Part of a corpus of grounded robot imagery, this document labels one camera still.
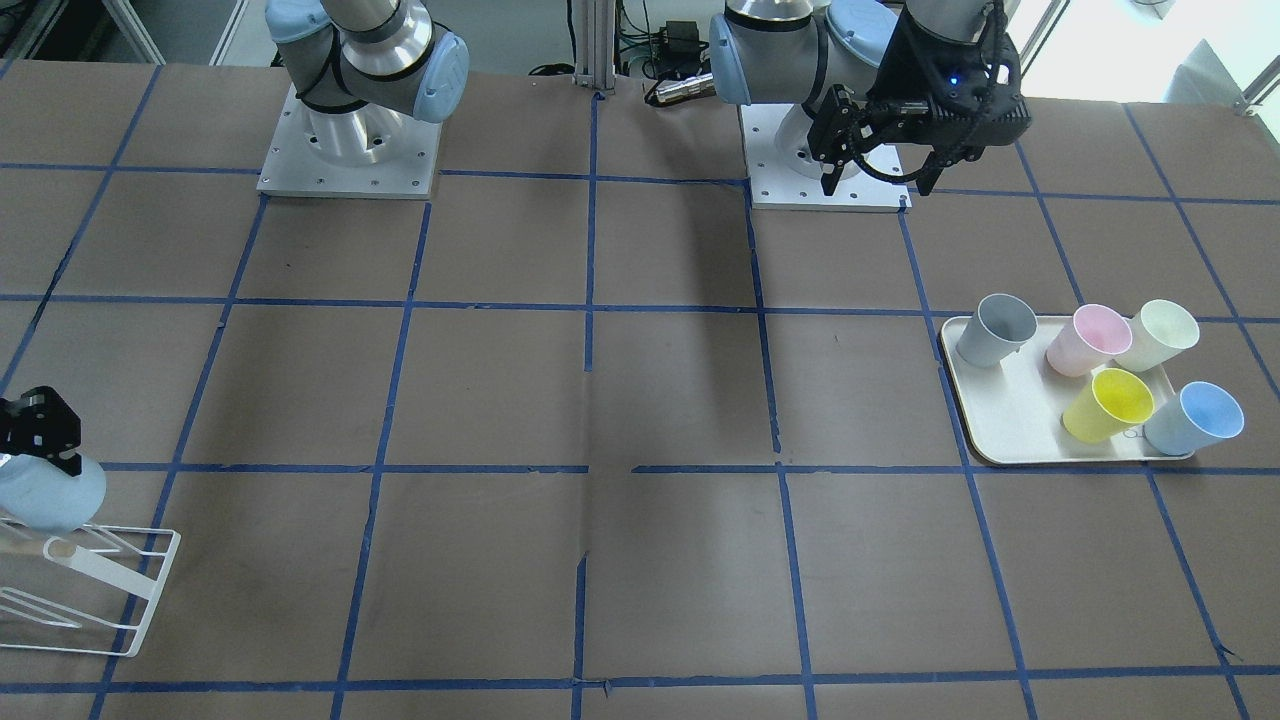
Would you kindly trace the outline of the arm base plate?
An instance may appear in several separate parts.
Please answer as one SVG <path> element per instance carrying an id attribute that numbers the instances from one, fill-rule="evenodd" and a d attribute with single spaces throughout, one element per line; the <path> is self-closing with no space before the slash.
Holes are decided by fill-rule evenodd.
<path id="1" fill-rule="evenodd" d="M 298 199 L 429 200 L 443 126 L 367 105 L 315 111 L 291 86 L 257 191 Z"/>
<path id="2" fill-rule="evenodd" d="M 756 208 L 897 213 L 911 206 L 909 187 L 878 181 L 854 164 L 827 195 L 820 178 L 831 167 L 812 155 L 806 141 L 812 118 L 799 105 L 742 105 L 739 113 Z"/>

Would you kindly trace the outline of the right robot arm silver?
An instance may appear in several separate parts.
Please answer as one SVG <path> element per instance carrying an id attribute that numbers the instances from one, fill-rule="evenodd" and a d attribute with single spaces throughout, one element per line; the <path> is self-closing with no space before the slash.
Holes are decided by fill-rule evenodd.
<path id="1" fill-rule="evenodd" d="M 430 208 L 269 199 L 269 115 L 342 168 L 457 104 L 463 42 L 421 1 L 270 3 L 284 70 L 3 68 L 3 451 L 157 470 L 379 474 Z"/>

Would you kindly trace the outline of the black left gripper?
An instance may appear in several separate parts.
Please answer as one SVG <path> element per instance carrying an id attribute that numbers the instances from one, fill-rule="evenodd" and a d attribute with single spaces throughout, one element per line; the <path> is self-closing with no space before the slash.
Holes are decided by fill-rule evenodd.
<path id="1" fill-rule="evenodd" d="M 902 10 L 860 106 L 846 85 L 827 90 L 808 132 L 820 187 L 833 196 L 845 169 L 863 168 L 870 140 L 927 146 L 923 165 L 896 184 L 927 196 L 941 174 L 1014 143 L 1032 126 L 1006 10 Z"/>

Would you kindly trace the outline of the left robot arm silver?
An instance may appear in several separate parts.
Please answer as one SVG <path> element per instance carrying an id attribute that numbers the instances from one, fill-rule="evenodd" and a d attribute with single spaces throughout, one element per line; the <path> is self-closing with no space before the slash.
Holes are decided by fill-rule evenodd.
<path id="1" fill-rule="evenodd" d="M 716 92 L 739 106 L 765 205 L 908 208 L 1032 126 L 1010 1 L 728 1 Z"/>

